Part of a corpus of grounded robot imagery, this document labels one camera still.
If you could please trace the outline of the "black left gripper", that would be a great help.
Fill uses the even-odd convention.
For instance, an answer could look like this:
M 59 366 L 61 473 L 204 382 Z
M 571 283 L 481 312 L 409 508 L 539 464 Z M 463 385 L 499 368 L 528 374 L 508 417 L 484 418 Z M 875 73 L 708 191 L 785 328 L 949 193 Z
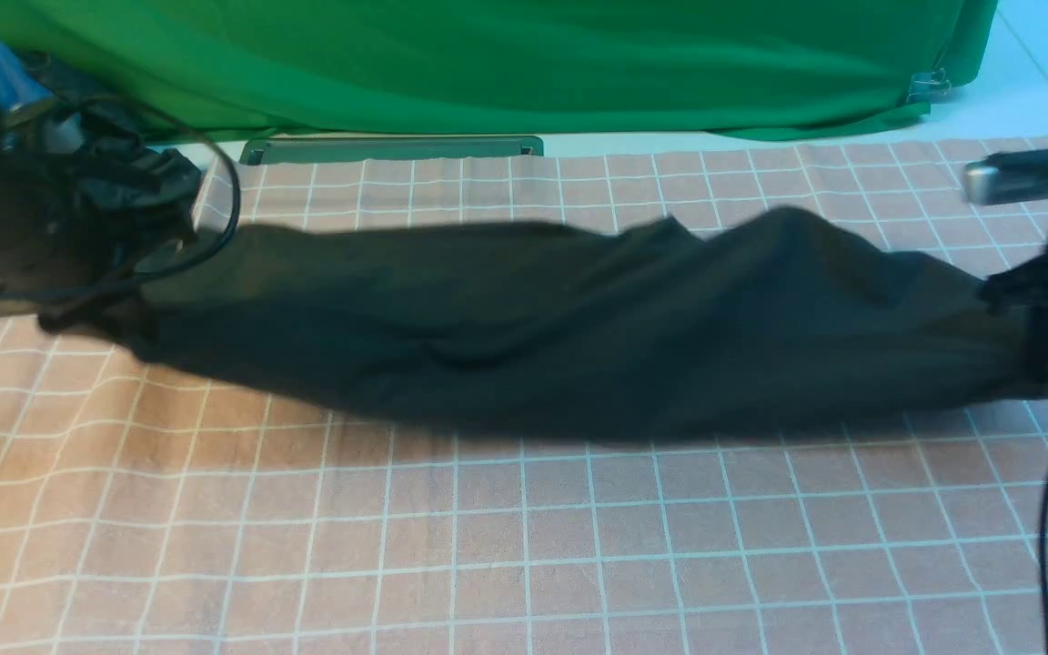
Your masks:
M 121 339 L 138 328 L 138 289 L 107 274 L 96 285 L 9 291 L 0 279 L 0 318 L 34 316 L 51 336 Z

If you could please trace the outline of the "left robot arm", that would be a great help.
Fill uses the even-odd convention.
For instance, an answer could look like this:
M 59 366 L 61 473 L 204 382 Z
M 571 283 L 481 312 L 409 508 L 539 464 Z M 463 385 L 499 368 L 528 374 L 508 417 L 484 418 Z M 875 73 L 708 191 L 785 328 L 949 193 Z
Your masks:
M 54 178 L 45 154 L 4 147 L 0 111 L 0 316 L 75 314 L 121 294 L 116 241 Z

